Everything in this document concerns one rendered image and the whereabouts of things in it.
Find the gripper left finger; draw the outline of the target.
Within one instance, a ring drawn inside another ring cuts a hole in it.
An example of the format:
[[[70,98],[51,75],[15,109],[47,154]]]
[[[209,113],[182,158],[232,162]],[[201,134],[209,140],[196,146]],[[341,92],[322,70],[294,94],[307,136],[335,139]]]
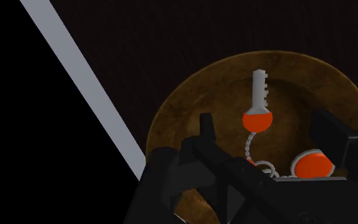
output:
[[[275,181],[248,160],[233,158],[216,143],[209,113],[200,133],[181,149],[154,149],[142,172],[123,224],[184,224],[175,209],[186,190],[196,189],[219,224],[278,224]]]

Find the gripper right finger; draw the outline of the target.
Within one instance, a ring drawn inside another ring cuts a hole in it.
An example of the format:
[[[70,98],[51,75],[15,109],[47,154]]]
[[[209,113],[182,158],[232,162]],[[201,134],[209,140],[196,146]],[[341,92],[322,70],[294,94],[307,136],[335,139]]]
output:
[[[312,112],[309,135],[325,156],[358,182],[358,130],[349,127],[326,109]]]

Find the brown wooden plate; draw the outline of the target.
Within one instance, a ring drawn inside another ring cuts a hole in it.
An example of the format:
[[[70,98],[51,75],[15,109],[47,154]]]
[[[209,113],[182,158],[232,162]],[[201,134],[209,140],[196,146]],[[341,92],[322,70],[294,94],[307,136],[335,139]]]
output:
[[[245,157],[250,134],[242,123],[251,107],[252,72],[268,74],[266,97],[273,122],[250,145],[253,160],[271,162],[281,175],[303,151],[318,148],[309,137],[312,111],[323,107],[358,130],[358,88],[341,71],[311,56],[259,51],[228,57],[191,75],[162,104],[151,124],[146,155],[160,146],[180,148],[199,133],[200,113],[211,113],[217,143],[233,157]],[[358,224],[358,183],[350,181],[278,182],[279,204],[290,198],[315,202],[332,224]],[[188,224],[220,224],[196,190],[185,191],[175,210]]]

